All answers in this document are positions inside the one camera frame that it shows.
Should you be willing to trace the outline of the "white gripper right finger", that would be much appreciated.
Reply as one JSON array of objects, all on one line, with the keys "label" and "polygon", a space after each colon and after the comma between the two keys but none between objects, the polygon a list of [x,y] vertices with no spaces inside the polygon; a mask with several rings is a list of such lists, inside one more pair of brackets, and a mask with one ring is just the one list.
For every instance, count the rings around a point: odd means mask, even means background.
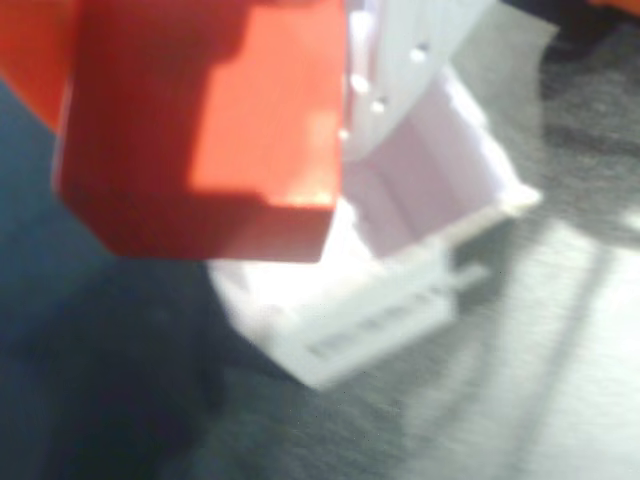
[{"label": "white gripper right finger", "polygon": [[408,115],[491,1],[347,1],[342,160],[375,149]]}]

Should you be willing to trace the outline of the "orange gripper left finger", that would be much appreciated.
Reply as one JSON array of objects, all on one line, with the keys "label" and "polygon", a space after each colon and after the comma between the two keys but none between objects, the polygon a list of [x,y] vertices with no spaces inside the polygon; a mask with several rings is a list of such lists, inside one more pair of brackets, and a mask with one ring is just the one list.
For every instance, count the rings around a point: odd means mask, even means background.
[{"label": "orange gripper left finger", "polygon": [[1,3],[1,79],[58,134],[74,71],[78,1]]}]

